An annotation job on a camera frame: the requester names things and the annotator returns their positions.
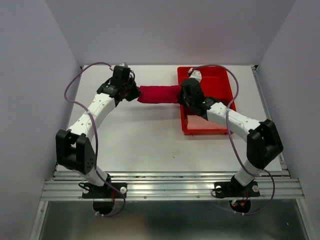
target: metal frame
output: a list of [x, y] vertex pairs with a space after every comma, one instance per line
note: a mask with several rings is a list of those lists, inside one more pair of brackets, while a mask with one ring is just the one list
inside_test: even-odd
[[[263, 95], [256, 68], [252, 73], [257, 85], [266, 116], [271, 119]], [[316, 239], [316, 231], [311, 220], [305, 196], [298, 179], [291, 179], [285, 159], [280, 155], [282, 171], [271, 172], [275, 179], [275, 199], [296, 199], [301, 218], [310, 240]], [[126, 182], [127, 201], [219, 201], [211, 195], [215, 182], [228, 181], [235, 172], [109, 172], [112, 182]], [[272, 182], [266, 175], [258, 177], [260, 200], [270, 199]], [[83, 178], [69, 170], [55, 171], [51, 180], [43, 186], [39, 207], [30, 239], [39, 239], [49, 201], [92, 201], [83, 199], [79, 181]]]

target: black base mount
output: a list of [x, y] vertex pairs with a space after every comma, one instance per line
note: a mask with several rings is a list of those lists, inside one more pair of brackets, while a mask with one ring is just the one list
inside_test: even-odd
[[[111, 183], [110, 176], [108, 176], [107, 181]], [[122, 199], [123, 197], [119, 192], [114, 191], [106, 184], [104, 186], [95, 186], [91, 183], [80, 183], [82, 191], [83, 199], [113, 199], [112, 201], [93, 201], [92, 207], [95, 212], [98, 212], [102, 215], [108, 215], [112, 212], [115, 207], [114, 199]], [[121, 191], [122, 189], [126, 189], [127, 191], [127, 183], [126, 182], [115, 182], [112, 184], [113, 187]], [[127, 197], [127, 192], [122, 194], [125, 198]]]
[[246, 194], [248, 194], [250, 198], [260, 197], [259, 187], [256, 181], [250, 182], [247, 186], [242, 186], [235, 180], [234, 176], [231, 181], [215, 182], [214, 188], [211, 194], [218, 199], [242, 198]]

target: black bracket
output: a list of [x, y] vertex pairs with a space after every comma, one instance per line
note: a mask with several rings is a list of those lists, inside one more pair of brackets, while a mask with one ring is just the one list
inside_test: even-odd
[[67, 169], [88, 174], [97, 162], [89, 138], [70, 130], [59, 130], [55, 136], [56, 161]]
[[180, 85], [181, 91], [178, 95], [178, 103], [189, 107], [195, 115], [208, 120], [207, 110], [220, 101], [211, 96], [206, 97], [199, 81], [195, 78], [188, 78]]
[[[126, 182], [114, 182], [112, 183], [112, 186], [120, 191], [122, 187], [127, 189], [128, 185]], [[83, 188], [88, 189], [88, 191], [84, 189], [84, 191], [82, 192], [83, 199], [111, 199], [112, 197], [115, 199], [122, 199], [122, 196], [117, 191], [114, 191], [113, 196], [113, 190], [110, 189], [107, 185], [95, 186], [91, 183], [86, 182], [83, 183]], [[123, 193], [122, 195], [125, 198], [127, 197], [127, 193]]]
[[126, 99], [128, 102], [141, 96], [141, 91], [137, 87], [135, 75], [130, 75], [131, 69], [126, 66], [115, 66], [113, 69], [112, 77], [103, 83], [98, 90], [97, 94], [108, 94], [114, 98], [115, 105]]
[[256, 181], [250, 182], [245, 187], [239, 187], [231, 181], [218, 181], [214, 183], [214, 188], [211, 194], [217, 199], [224, 198], [242, 198], [246, 193], [250, 198], [260, 197], [258, 183]]

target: red cloth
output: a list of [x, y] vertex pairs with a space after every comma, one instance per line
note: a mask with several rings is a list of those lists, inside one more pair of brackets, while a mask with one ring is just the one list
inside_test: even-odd
[[140, 86], [142, 95], [137, 99], [144, 104], [177, 104], [181, 86]]

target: screw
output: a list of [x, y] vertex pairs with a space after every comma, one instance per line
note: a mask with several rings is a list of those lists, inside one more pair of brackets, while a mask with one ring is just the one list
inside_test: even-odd
[[125, 194], [126, 192], [127, 192], [127, 189], [124, 186], [122, 186], [120, 188], [120, 193]]
[[219, 186], [219, 185], [215, 187], [215, 189], [220, 189], [220, 188], [221, 188], [221, 186]]
[[259, 192], [259, 187], [257, 185], [252, 186], [252, 190], [257, 193]]

